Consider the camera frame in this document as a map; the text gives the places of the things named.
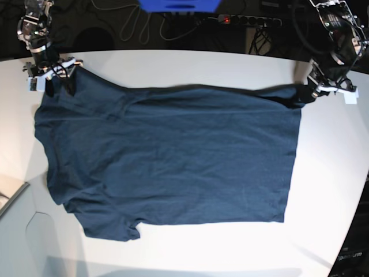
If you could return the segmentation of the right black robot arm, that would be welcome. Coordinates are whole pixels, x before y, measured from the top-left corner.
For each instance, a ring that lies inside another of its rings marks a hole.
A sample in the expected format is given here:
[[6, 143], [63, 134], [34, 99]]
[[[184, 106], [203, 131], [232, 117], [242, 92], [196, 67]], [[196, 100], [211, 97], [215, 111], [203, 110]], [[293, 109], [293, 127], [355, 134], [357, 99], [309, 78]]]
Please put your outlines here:
[[34, 62], [27, 62], [23, 71], [28, 73], [27, 90], [54, 95], [52, 79], [61, 81], [69, 95], [76, 92], [74, 72], [82, 60], [63, 59], [53, 46], [50, 29], [54, 1], [25, 1], [25, 15], [17, 26], [17, 37], [24, 42]]

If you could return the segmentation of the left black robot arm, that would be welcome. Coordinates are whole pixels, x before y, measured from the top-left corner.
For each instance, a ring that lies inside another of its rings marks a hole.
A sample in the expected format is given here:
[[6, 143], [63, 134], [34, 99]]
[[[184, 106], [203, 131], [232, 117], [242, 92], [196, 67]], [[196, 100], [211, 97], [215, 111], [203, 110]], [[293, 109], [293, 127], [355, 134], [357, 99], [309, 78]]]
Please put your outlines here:
[[298, 26], [298, 3], [292, 1], [292, 24], [303, 46], [312, 53], [307, 84], [298, 90], [300, 101], [312, 103], [322, 96], [340, 93], [346, 104], [356, 104], [359, 90], [348, 78], [348, 73], [368, 49], [364, 26], [358, 23], [357, 16], [346, 1], [310, 1], [330, 40], [329, 49], [319, 50], [308, 41]]

